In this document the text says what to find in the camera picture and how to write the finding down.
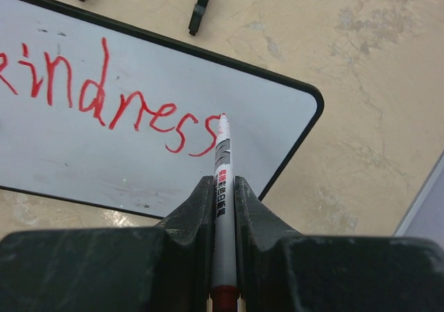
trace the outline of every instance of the white board surface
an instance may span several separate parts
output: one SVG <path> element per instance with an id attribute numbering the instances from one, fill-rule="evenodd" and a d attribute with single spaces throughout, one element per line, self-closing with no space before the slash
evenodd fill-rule
<path id="1" fill-rule="evenodd" d="M 300 85 L 294 89 L 289 79 L 282 78 L 284 85 L 258 76 L 277 80 L 275 74 L 241 63 L 240 70 L 215 63 L 202 50 L 187 54 L 150 42 L 149 34 L 139 39 L 111 30 L 103 20 L 100 26 L 89 23 L 71 7 L 69 14 L 76 17 L 66 16 L 60 3 L 53 3 L 59 13 L 35 6 L 39 0 L 25 1 L 0 0 L 0 10 L 8 10 L 0 13 L 0 186 L 5 188 L 166 216 L 203 175 L 213 174 L 213 136 L 205 122 L 225 112 L 235 174 L 260 195 L 321 114 L 322 98 L 308 85 L 294 81 Z M 52 6 L 43 1 L 41 6 Z M 57 57 L 51 99 L 51 64 Z M 97 87 L 101 79 L 103 92 Z M 135 94 L 117 121 L 121 96 L 126 100 L 136 92 L 143 95 L 145 110 Z M 162 106 L 164 115 L 156 119 Z M 211 129 L 216 126 L 212 119 Z M 205 155 L 190 155 L 206 149 Z"/>

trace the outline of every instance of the marble surface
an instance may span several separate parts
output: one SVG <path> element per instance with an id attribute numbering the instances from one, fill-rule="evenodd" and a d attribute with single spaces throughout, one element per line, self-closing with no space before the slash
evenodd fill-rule
<path id="1" fill-rule="evenodd" d="M 444 148 L 444 0 L 58 0 L 319 88 L 325 111 L 265 199 L 311 234 L 392 234 Z M 0 191 L 0 236 L 157 220 Z"/>

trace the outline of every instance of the marker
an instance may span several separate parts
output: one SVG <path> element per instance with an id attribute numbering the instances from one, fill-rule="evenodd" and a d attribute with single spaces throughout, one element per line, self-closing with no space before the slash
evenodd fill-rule
<path id="1" fill-rule="evenodd" d="M 210 295 L 213 312 L 237 312 L 236 238 L 234 228 L 234 175 L 232 169 L 230 124 L 219 118 L 214 165 L 216 191 L 214 253 Z"/>

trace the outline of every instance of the red letter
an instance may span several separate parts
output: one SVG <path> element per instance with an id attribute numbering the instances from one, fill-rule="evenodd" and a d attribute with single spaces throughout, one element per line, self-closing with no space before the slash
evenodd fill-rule
<path id="1" fill-rule="evenodd" d="M 68 71 L 68 81 L 67 81 L 67 91 L 68 91 L 68 104 L 69 107 L 72 107 L 72 98 L 71 98 L 71 81 L 72 81 L 72 70 L 69 61 L 64 57 L 58 56 L 53 62 L 50 61 L 49 54 L 47 52 L 44 53 L 44 58 L 46 60 L 46 69 L 48 70 L 48 92 L 46 93 L 46 97 L 48 98 L 48 104 L 53 105 L 53 81 L 54 81 L 54 70 L 57 65 L 63 61 Z"/>
<path id="2" fill-rule="evenodd" d="M 163 111 L 167 108 L 170 108 L 170 110 L 168 112 L 163 113 Z M 174 112 L 176 112 L 177 107 L 176 105 L 174 105 L 173 103 L 168 103 L 168 104 L 164 104 L 160 107 L 159 111 L 157 112 L 149 112 L 151 114 L 154 114 L 154 117 L 151 119 L 150 121 L 150 127 L 152 127 L 154 130 L 157 130 L 158 132 L 162 132 L 162 133 L 166 133 L 169 132 L 170 130 L 173 130 L 174 127 L 171 128 L 167 128 L 166 130 L 163 130 L 161 128 L 158 128 L 156 126 L 154 126 L 154 123 L 161 117 L 161 116 L 171 116 Z"/>
<path id="3" fill-rule="evenodd" d="M 6 66 L 8 66 L 8 57 L 5 53 L 0 53 L 1 58 L 1 64 L 0 64 L 0 80 L 5 82 L 5 84 L 8 86 L 9 89 L 14 93 L 14 95 L 18 95 L 17 91 L 14 89 L 14 87 L 4 78 L 4 76 L 1 75 L 1 72 L 5 69 Z"/>
<path id="4" fill-rule="evenodd" d="M 22 48 L 23 48 L 23 56 L 25 58 L 28 57 L 28 47 L 26 44 L 22 44 Z M 19 60 L 19 64 L 22 64 L 24 66 L 28 66 L 29 68 L 31 68 L 31 73 L 33 75 L 33 88 L 31 90 L 31 97 L 35 98 L 37 97 L 37 95 L 39 94 L 40 91 L 40 87 L 42 86 L 43 83 L 43 78 L 40 79 L 40 81 L 37 81 L 37 72 L 35 70 L 35 67 L 33 64 L 31 64 L 28 61 L 24 61 L 24 60 Z"/>
<path id="5" fill-rule="evenodd" d="M 108 62 L 110 60 L 110 53 L 108 51 L 108 47 L 106 44 L 106 38 L 102 38 L 102 47 L 103 52 L 105 54 L 104 60 L 103 60 L 103 69 L 102 69 L 102 77 L 100 84 L 93 80 L 86 80 L 85 83 L 83 83 L 82 89 L 80 91 L 80 98 L 78 100 L 78 109 L 81 112 L 88 112 L 94 108 L 94 118 L 97 118 L 102 126 L 105 125 L 105 123 L 102 120 L 102 117 L 100 115 L 102 108 L 103 108 L 103 102 L 105 100 L 105 89 L 103 88 L 105 86 L 106 81 L 106 73 L 108 72 Z M 89 85 L 94 85 L 97 88 L 96 97 L 92 100 L 91 104 L 89 104 L 87 107 L 83 106 L 83 100 L 85 99 L 85 92 Z"/>
<path id="6" fill-rule="evenodd" d="M 208 147 L 207 149 L 205 149 L 203 152 L 197 154 L 197 155 L 195 155 L 195 154 L 188 154 L 188 155 L 193 156 L 193 157 L 200 157 L 200 156 L 203 156 L 203 155 L 207 154 L 211 149 L 214 148 L 214 146 L 216 145 L 216 139 L 217 139 L 217 136 L 216 136 L 216 134 L 214 134 L 213 130 L 211 129 L 210 123 L 211 123 L 211 120 L 213 120 L 213 119 L 219 119 L 220 117 L 221 117 L 221 116 L 209 116 L 209 117 L 206 118 L 206 120 L 205 120 L 205 128 L 207 129 L 207 131 L 208 131 L 208 132 L 211 134 L 211 136 L 213 137 L 213 142 L 211 143 L 211 146 Z"/>
<path id="7" fill-rule="evenodd" d="M 139 110 L 139 116 L 137 117 L 136 123 L 134 124 L 134 129 L 136 131 L 139 131 L 139 124 L 140 124 L 140 121 L 142 120 L 142 114 L 144 113 L 144 111 L 148 111 L 148 107 L 146 106 L 144 95 L 141 92 L 133 92 L 131 95 L 128 96 L 127 99 L 125 99 L 124 95 L 120 95 L 120 106 L 119 106 L 119 109 L 117 110 L 116 116 L 114 117 L 114 119 L 110 123 L 109 129 L 111 129 L 111 130 L 114 129 L 117 121 L 119 121 L 121 115 L 123 114 L 125 109 L 128 107 L 128 105 L 130 105 L 131 101 L 133 100 L 134 96 L 136 96 L 136 95 L 138 95 L 138 97 L 140 98 L 140 101 L 142 102 L 142 104 L 140 106 L 140 110 Z"/>
<path id="8" fill-rule="evenodd" d="M 198 122 L 199 122 L 199 120 L 197 120 L 197 118 L 196 118 L 193 114 L 191 114 L 191 113 L 187 113 L 187 114 L 184 115 L 183 118 L 179 121 L 178 127 L 176 127 L 176 131 L 177 131 L 177 133 L 179 133 L 179 135 L 180 135 L 180 145 L 179 145 L 179 148 L 177 148 L 176 150 L 171 150 L 167 145 L 165 145 L 165 148 L 166 148 L 168 151 L 171 151 L 171 152 L 174 153 L 174 154 L 179 153 L 179 152 L 183 149 L 183 147 L 185 146 L 185 141 L 186 141 L 186 139 L 185 139 L 185 136 L 183 135 L 183 133 L 182 133 L 182 131 L 181 131 L 180 129 L 182 128 L 184 122 L 185 122 L 188 118 L 193 119 L 193 122 L 194 122 L 194 123 L 198 123 Z"/>

